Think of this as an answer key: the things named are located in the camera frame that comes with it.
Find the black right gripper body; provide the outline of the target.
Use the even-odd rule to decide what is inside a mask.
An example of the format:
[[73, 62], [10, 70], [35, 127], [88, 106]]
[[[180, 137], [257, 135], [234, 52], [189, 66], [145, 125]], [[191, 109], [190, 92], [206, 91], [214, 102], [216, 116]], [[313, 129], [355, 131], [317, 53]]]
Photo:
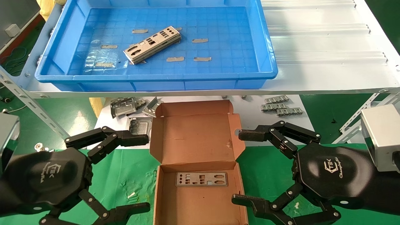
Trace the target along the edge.
[[308, 144], [294, 160], [295, 180], [312, 204], [399, 215], [399, 173], [380, 172], [366, 150]]

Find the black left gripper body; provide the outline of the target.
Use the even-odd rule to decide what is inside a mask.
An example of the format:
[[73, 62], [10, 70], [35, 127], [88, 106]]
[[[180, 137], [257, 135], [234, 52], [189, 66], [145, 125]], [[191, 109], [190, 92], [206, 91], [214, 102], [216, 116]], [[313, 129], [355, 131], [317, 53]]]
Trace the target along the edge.
[[1, 176], [1, 216], [74, 208], [92, 183], [88, 158], [74, 148], [13, 156]]

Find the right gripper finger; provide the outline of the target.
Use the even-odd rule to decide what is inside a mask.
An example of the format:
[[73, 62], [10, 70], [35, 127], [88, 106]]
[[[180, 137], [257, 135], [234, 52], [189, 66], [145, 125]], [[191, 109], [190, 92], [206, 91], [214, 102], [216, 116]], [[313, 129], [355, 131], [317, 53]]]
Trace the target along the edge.
[[271, 142], [288, 159], [296, 159], [298, 148], [289, 139], [303, 144], [320, 143], [321, 135], [285, 121], [272, 125], [258, 125], [254, 130], [240, 130], [238, 138], [242, 141]]
[[234, 194], [232, 195], [232, 203], [252, 208], [256, 218], [270, 220], [276, 225], [331, 225], [341, 218], [340, 212], [333, 208], [330, 203], [320, 200], [315, 200], [315, 202], [321, 208], [321, 212], [298, 217], [288, 216], [283, 209], [303, 193], [303, 185], [295, 183], [273, 202], [264, 198]]

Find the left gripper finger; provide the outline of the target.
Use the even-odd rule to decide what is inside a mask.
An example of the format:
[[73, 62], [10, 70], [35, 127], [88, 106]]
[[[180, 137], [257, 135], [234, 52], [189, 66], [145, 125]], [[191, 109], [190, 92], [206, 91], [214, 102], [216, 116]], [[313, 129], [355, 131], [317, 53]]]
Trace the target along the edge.
[[82, 149], [97, 144], [87, 153], [91, 164], [97, 164], [117, 147], [143, 146], [149, 143], [147, 134], [132, 134], [129, 130], [116, 131], [104, 126], [81, 134], [67, 137], [64, 140], [67, 148]]
[[[79, 198], [81, 198], [98, 215], [98, 218], [93, 222], [93, 225], [125, 225], [132, 215], [150, 211], [150, 204], [148, 202], [118, 206], [107, 210], [92, 194], [90, 194], [87, 189], [83, 189], [78, 195]], [[75, 223], [59, 219], [61, 213], [61, 209], [53, 209], [49, 214], [40, 219], [39, 224], [75, 225]]]

